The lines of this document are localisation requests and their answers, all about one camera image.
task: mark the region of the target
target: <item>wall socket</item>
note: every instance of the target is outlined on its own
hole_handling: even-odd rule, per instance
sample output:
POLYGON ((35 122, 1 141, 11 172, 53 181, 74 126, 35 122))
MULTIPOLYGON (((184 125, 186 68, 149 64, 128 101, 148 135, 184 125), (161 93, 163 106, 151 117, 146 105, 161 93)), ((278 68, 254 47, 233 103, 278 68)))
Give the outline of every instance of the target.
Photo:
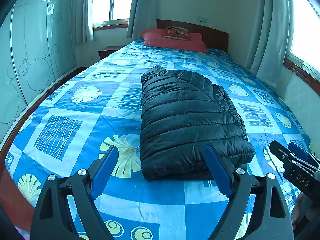
POLYGON ((201 17, 201 16, 198 16, 197 22, 207 23, 207 22, 208 22, 208 19, 207 19, 207 18, 204 18, 204 17, 201 17))

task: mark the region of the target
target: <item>wooden nightstand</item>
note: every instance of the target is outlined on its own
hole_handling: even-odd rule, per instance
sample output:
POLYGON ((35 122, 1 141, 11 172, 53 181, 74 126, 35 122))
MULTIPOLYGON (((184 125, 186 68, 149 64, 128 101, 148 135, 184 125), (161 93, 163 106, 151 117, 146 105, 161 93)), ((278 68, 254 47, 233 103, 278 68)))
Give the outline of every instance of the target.
POLYGON ((125 45, 120 46, 109 46, 105 47, 104 49, 98 50, 100 60, 102 60, 105 57, 108 57, 110 54, 116 52, 119 49, 122 49, 125 45))

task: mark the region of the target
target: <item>bed sheet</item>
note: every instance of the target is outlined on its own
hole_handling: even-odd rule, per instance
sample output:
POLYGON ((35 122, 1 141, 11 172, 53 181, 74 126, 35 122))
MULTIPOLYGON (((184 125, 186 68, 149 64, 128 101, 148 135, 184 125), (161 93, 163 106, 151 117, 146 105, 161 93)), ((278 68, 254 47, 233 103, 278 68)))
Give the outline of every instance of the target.
MULTIPOLYGON (((28 118, 6 157, 6 167, 24 197, 36 205, 49 174, 65 177, 88 168, 116 146, 121 156, 95 205, 117 239, 207 239, 228 199, 214 180, 147 182, 140 165, 141 75, 153 66, 198 72, 222 86, 244 119, 256 155, 250 174, 276 175, 292 211, 299 191, 283 178, 269 151, 277 140, 310 152, 310 139, 290 109, 264 83, 228 54, 146 47, 136 40, 79 73, 53 92, 28 118)), ((68 197, 78 234, 87 239, 73 197, 68 197)), ((237 237, 251 217, 249 198, 237 237)))

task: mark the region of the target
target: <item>brown cushion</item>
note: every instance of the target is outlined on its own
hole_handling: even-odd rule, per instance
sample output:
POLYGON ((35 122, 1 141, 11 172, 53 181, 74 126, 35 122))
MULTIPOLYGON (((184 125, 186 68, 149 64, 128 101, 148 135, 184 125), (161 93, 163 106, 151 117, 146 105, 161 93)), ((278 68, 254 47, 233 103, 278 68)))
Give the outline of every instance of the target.
POLYGON ((190 41, 188 30, 175 26, 167 27, 164 30, 163 37, 176 40, 190 41))

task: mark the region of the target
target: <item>folded jacket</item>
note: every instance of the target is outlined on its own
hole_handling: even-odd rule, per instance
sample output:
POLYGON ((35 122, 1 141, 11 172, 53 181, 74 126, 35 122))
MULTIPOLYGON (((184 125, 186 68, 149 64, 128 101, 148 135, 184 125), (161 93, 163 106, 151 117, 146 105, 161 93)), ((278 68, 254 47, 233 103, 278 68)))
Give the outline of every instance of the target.
POLYGON ((141 76, 140 159, 146 180, 212 179, 204 145, 237 166, 255 150, 226 91, 186 70, 151 68, 141 76))

